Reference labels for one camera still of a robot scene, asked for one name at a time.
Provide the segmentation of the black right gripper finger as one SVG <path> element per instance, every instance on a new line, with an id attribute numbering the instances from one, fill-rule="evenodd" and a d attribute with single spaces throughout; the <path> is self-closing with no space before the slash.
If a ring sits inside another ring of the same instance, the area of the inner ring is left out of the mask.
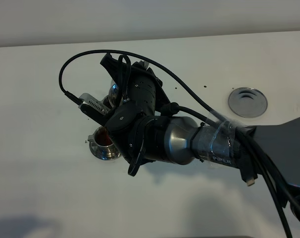
<path id="1" fill-rule="evenodd" d="M 125 63 L 121 63 L 121 72 L 119 70 L 119 59 L 114 59 L 111 53 L 106 53 L 102 60 L 100 61 L 100 65 L 104 67 L 104 69 L 109 73 L 111 78 L 114 80 L 116 84 L 122 84 L 124 79 L 124 66 Z"/>

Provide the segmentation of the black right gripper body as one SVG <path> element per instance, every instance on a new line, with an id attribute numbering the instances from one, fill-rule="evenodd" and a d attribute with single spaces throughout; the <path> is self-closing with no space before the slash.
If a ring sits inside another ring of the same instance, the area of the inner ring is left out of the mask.
<path id="1" fill-rule="evenodd" d="M 154 113 L 169 103 L 151 68 L 143 61 L 125 63 L 124 79 L 117 84 L 116 106 L 107 115 L 105 128 L 116 148 L 130 164 L 145 164 L 143 148 L 147 126 L 153 123 Z"/>

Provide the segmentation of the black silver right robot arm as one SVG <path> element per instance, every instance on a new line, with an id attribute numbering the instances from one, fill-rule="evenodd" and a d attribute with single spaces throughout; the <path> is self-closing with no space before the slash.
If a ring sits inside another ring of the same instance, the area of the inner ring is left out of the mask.
<path id="1" fill-rule="evenodd" d="M 289 185 L 253 138 L 253 130 L 237 127 L 208 105 L 209 119 L 189 108 L 171 102 L 150 64 L 131 53 L 119 51 L 118 59 L 108 51 L 101 65 L 110 74 L 118 93 L 105 127 L 111 141 L 129 163 L 135 176 L 140 166 L 154 161 L 178 165 L 194 159 L 211 161 L 240 171 L 242 180 L 253 184 L 262 175 L 285 229 L 286 204 L 300 221 L 300 188 Z"/>

